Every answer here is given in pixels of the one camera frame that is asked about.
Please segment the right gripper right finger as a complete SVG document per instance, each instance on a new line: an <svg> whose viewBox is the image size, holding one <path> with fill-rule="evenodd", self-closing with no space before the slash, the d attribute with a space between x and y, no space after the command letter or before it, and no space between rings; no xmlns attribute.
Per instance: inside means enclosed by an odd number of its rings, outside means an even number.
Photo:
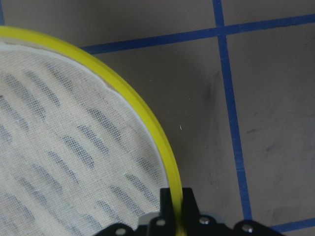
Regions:
<svg viewBox="0 0 315 236"><path fill-rule="evenodd" d="M183 188L182 216L183 221L196 221L200 215L197 202L191 188Z"/></svg>

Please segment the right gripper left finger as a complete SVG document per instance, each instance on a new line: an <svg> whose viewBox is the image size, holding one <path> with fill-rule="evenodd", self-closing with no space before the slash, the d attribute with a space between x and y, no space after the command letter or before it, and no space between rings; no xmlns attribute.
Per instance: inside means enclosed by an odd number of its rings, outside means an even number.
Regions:
<svg viewBox="0 0 315 236"><path fill-rule="evenodd" d="M169 188L160 189L160 217L165 221L175 221L175 213Z"/></svg>

